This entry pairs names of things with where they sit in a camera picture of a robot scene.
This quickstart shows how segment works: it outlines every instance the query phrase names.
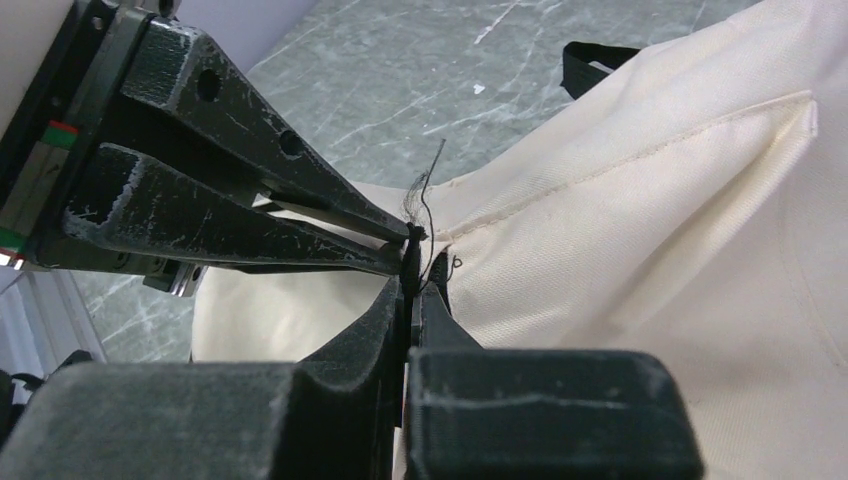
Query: fabric seam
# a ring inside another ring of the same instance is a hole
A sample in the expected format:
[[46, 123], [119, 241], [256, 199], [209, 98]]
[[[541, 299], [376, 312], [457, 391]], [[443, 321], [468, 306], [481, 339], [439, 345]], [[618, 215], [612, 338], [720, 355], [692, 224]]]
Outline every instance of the fabric seam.
[[537, 194], [537, 196], [535, 198], [532, 198], [528, 201], [523, 202], [523, 204], [512, 204], [511, 207], [507, 207], [506, 209], [502, 210], [501, 213], [499, 215], [497, 215], [495, 218], [493, 218], [489, 221], [486, 221], [485, 223], [476, 225], [476, 226], [470, 228], [469, 230], [466, 230], [466, 231], [463, 231], [463, 232], [460, 232], [460, 233], [456, 233], [456, 234], [453, 234], [451, 232], [451, 230], [438, 232], [437, 235], [436, 235], [436, 238], [434, 240], [438, 241], [438, 242], [448, 241], [450, 243], [454, 243], [458, 239], [460, 239], [460, 238], [462, 238], [462, 237], [464, 237], [468, 234], [471, 234], [471, 233], [473, 233], [473, 232], [475, 232], [475, 231], [477, 231], [481, 228], [486, 228], [486, 227], [495, 225], [497, 223], [500, 223], [504, 220], [507, 220], [510, 217], [522, 212], [523, 210], [526, 210], [527, 208], [535, 205], [536, 203], [539, 203], [540, 201], [544, 200], [545, 198], [547, 198], [547, 197], [549, 197], [549, 196], [551, 196], [555, 193], [558, 193], [562, 190], [565, 190], [568, 187], [572, 187], [574, 185], [579, 185], [581, 183], [584, 183], [584, 182], [587, 182], [587, 181], [590, 181], [590, 180], [594, 180], [598, 177], [606, 175], [607, 173], [610, 173], [610, 172], [615, 171], [615, 170], [617, 170], [621, 167], [629, 165], [629, 164], [631, 164], [635, 161], [638, 161], [638, 160], [641, 160], [643, 158], [654, 155], [657, 152], [659, 152], [659, 151], [661, 151], [665, 148], [668, 148], [672, 145], [681, 143], [681, 142], [688, 140], [692, 137], [701, 135], [702, 133], [705, 133], [708, 130], [711, 130], [713, 128], [728, 124], [730, 122], [738, 121], [738, 120], [741, 120], [741, 119], [744, 119], [744, 118], [747, 118], [747, 117], [750, 117], [750, 116], [753, 116], [753, 115], [756, 115], [756, 114], [762, 114], [762, 113], [770, 112], [770, 111], [773, 111], [773, 110], [779, 110], [781, 108], [786, 108], [786, 107], [790, 107], [790, 106], [793, 106], [793, 105], [803, 105], [805, 103], [809, 103], [810, 101], [812, 101], [812, 96], [810, 95], [810, 93], [808, 91], [803, 92], [803, 93], [806, 93], [806, 94], [803, 95], [802, 98], [797, 98], [797, 99], [792, 98], [792, 97], [798, 96], [801, 93], [802, 92], [798, 92], [798, 93], [794, 93], [794, 94], [784, 96], [782, 98], [770, 100], [768, 102], [763, 102], [763, 103], [760, 103], [758, 105], [754, 105], [752, 107], [747, 107], [747, 108], [744, 108], [740, 111], [732, 113], [730, 115], [719, 118], [719, 119], [717, 119], [713, 122], [707, 123], [707, 124], [705, 124], [705, 125], [703, 125], [699, 128], [696, 128], [696, 129], [691, 130], [689, 132], [678, 135], [677, 137], [672, 138], [665, 143], [661, 143], [657, 146], [651, 147], [651, 148], [643, 151], [642, 153], [636, 154], [632, 157], [627, 157], [625, 160], [622, 160], [621, 162], [610, 165], [610, 166], [608, 166], [608, 167], [606, 167], [606, 168], [604, 168], [600, 171], [589, 174], [585, 177], [579, 178], [579, 179], [574, 180], [572, 182], [566, 181], [566, 182], [564, 182], [560, 185], [556, 185], [554, 187], [551, 187], [547, 191], [545, 191], [541, 194]]
[[[791, 188], [792, 183], [789, 182], [787, 185], [788, 188]], [[795, 238], [786, 226], [787, 197], [786, 189], [782, 189], [780, 196], [778, 197], [777, 217], [779, 228], [777, 245], [780, 251], [780, 264], [783, 267], [783, 273], [786, 274], [786, 280], [789, 282], [789, 289], [792, 290], [792, 296], [795, 301], [795, 305], [798, 308], [798, 314], [806, 320], [808, 326], [813, 330], [813, 335], [828, 360], [831, 361], [838, 372], [844, 375], [848, 373], [845, 369], [848, 362], [846, 362], [842, 350], [833, 338], [833, 333], [831, 333], [830, 327], [821, 317], [818, 304], [810, 292], [810, 286], [807, 281], [804, 268], [798, 260], [798, 255], [795, 249]], [[787, 259], [792, 261], [792, 267], [789, 266]], [[796, 285], [790, 270], [797, 272], [802, 285]]]

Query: marble floor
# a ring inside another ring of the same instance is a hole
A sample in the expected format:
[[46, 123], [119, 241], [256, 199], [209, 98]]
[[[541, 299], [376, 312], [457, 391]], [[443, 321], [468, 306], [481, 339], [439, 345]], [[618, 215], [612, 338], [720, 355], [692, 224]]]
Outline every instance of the marble floor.
[[[475, 170], [570, 103], [569, 41], [644, 47], [758, 0], [321, 0], [249, 74], [348, 178], [407, 187]], [[76, 273], [112, 361], [182, 361], [192, 300]]]

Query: fabric bag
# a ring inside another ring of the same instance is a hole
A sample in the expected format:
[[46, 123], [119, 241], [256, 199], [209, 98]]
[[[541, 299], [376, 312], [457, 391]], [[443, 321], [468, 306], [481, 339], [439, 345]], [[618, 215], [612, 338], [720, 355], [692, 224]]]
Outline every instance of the fabric bag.
[[[649, 352], [710, 478], [842, 478], [846, 178], [848, 3], [767, 0], [644, 49], [428, 203], [483, 346]], [[400, 216], [405, 191], [358, 187]], [[303, 358], [383, 283], [211, 271], [194, 359]]]

